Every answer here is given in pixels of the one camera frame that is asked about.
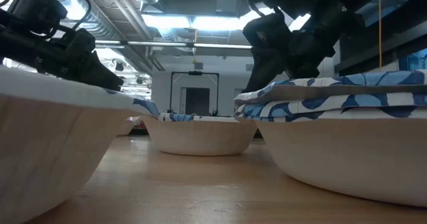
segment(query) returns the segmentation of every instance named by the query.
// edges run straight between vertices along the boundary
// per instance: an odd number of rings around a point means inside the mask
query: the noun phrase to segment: ceiling light
[[[234,31],[239,29],[239,19],[234,17],[196,17],[192,27],[204,31]]]
[[[117,45],[120,44],[120,41],[96,40],[96,43],[104,45]]]
[[[124,45],[96,45],[96,48],[108,48],[108,49],[125,49]]]
[[[293,21],[289,26],[289,30],[290,31],[300,30],[306,24],[308,19],[310,19],[310,17],[311,15],[308,13],[305,14],[303,17],[302,16],[297,17],[297,19],[295,19],[295,21]]]
[[[274,10],[264,7],[260,11],[266,15]],[[191,24],[184,16],[161,16],[161,15],[142,15],[145,24],[155,28],[196,28],[205,31],[234,31],[243,30],[250,21],[260,16],[255,11],[250,11],[240,18],[237,17],[196,17]]]
[[[149,27],[190,28],[188,18],[183,16],[142,15],[142,17]]]
[[[163,41],[128,41],[127,44],[146,45],[146,46],[153,46],[153,47],[187,47],[187,43],[168,43]]]
[[[205,47],[205,48],[226,48],[226,49],[241,49],[250,50],[250,45],[227,45],[227,44],[212,44],[212,43],[194,43],[194,47]]]

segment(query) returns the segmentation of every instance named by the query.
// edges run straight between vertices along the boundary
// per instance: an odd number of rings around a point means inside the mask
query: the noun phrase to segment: table surface
[[[170,155],[149,143],[117,138],[74,197],[27,224],[427,223],[427,209],[300,183],[260,140],[233,157]]]

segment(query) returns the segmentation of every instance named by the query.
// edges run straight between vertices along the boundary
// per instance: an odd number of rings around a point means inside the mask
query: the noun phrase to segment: white paper bowl
[[[143,106],[99,87],[0,67],[0,223],[23,223],[70,198],[123,122],[149,113]]]
[[[425,119],[257,121],[288,175],[356,197],[427,207]]]
[[[234,118],[180,122],[163,122],[148,116],[142,119],[155,147],[178,155],[237,155],[249,147],[257,130],[254,123],[239,123]]]

